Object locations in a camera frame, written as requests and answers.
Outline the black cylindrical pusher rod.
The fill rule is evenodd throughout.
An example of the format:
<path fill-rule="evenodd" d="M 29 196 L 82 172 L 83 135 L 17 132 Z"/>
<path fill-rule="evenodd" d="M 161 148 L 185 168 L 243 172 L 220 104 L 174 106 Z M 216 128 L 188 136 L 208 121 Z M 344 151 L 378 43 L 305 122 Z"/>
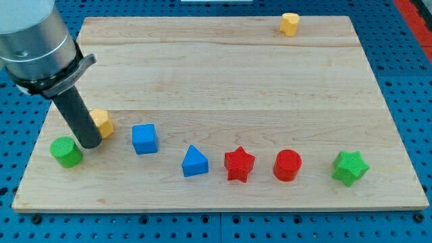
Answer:
<path fill-rule="evenodd" d="M 75 86 L 56 96 L 53 102 L 82 147 L 93 149 L 100 145 L 101 134 Z"/>

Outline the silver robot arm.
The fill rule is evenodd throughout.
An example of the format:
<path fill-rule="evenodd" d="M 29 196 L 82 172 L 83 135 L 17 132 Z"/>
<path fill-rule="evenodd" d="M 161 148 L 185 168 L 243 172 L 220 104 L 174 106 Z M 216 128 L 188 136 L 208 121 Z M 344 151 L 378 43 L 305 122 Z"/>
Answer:
<path fill-rule="evenodd" d="M 1 2 L 1 67 L 22 92 L 53 101 L 86 149 L 102 137 L 75 83 L 95 63 L 93 54 L 82 54 L 54 1 Z"/>

